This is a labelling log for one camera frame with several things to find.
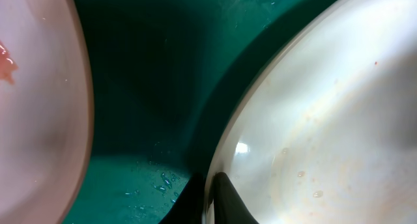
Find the white plate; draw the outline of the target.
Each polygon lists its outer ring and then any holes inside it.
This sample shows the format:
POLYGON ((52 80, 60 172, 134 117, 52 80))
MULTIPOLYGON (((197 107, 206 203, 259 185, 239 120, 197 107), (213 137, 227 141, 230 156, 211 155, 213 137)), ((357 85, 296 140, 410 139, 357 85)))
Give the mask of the white plate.
POLYGON ((1 222, 60 223, 93 141, 89 56, 74 0, 1 0, 1 222))
POLYGON ((277 54, 208 170, 259 223, 416 222, 416 0, 338 0, 277 54))

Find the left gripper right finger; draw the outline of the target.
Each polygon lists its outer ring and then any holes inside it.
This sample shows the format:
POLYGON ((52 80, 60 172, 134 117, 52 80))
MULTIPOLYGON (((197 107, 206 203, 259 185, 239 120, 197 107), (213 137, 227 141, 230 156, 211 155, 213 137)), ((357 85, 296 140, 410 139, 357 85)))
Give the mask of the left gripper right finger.
POLYGON ((211 191, 215 224, 258 224, 224 172, 214 175, 211 191))

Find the teal plastic tray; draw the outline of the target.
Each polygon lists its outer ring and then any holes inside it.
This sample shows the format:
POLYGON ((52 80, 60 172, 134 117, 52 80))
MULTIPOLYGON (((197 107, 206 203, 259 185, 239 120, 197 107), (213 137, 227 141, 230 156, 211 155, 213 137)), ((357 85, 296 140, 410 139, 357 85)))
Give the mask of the teal plastic tray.
POLYGON ((264 65, 337 0, 74 0, 94 89, 66 223, 159 223, 264 65))

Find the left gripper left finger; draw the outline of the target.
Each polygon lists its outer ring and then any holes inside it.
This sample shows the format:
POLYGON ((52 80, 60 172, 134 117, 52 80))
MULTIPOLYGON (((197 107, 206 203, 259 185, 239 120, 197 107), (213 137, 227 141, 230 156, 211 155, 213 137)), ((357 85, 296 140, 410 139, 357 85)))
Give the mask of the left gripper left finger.
POLYGON ((201 224, 205 179, 195 173, 159 224, 201 224))

